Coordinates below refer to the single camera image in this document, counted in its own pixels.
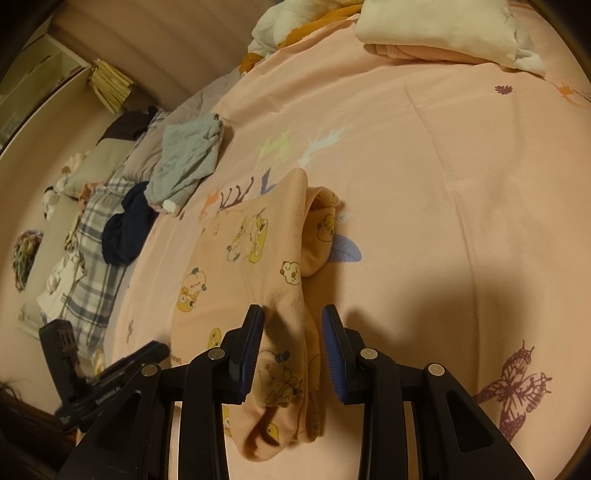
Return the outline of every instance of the stack of yellow paper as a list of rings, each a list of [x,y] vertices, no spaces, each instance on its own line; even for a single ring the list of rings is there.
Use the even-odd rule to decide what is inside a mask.
[[[90,85],[109,112],[117,113],[131,93],[135,82],[104,60],[97,59],[90,77]]]

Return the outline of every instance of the gray folded clothing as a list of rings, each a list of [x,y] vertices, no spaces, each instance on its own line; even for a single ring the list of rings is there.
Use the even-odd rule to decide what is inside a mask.
[[[222,137],[223,123],[213,113],[184,124],[167,125],[162,158],[145,191],[150,206],[162,213],[178,215],[199,181],[215,171]]]

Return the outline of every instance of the brown curtain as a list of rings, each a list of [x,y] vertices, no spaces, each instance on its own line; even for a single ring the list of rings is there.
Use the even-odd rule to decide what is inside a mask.
[[[49,33],[100,57],[167,109],[238,66],[272,0],[67,0]]]

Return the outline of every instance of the metal screw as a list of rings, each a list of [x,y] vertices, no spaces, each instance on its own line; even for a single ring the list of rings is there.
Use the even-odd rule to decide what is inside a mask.
[[[215,347],[207,352],[207,356],[212,360],[220,360],[226,356],[226,351],[223,348]]]
[[[361,350],[361,356],[366,360],[375,360],[378,357],[378,352],[373,348],[364,348]]]
[[[445,369],[439,364],[429,365],[428,370],[431,375],[435,375],[436,377],[440,377],[445,373]]]
[[[151,377],[158,373],[158,365],[148,364],[142,367],[142,375],[145,377]]]

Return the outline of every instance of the bed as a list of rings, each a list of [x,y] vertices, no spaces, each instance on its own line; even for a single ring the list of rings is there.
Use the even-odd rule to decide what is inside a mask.
[[[392,61],[357,40],[355,19],[242,78],[213,108],[227,129],[215,174],[179,216],[158,218],[138,258],[108,327],[108,362],[170,343],[205,222],[299,167],[344,202],[339,253],[302,281],[314,320],[334,303],[397,362],[442,363],[538,480],[569,473],[591,423],[578,370],[591,333],[591,85],[546,21],[527,4],[511,9],[545,80],[492,63]],[[233,479],[357,478],[362,409],[337,402],[326,368],[320,385],[322,434],[264,463],[226,438]],[[170,478],[177,442],[178,415]]]

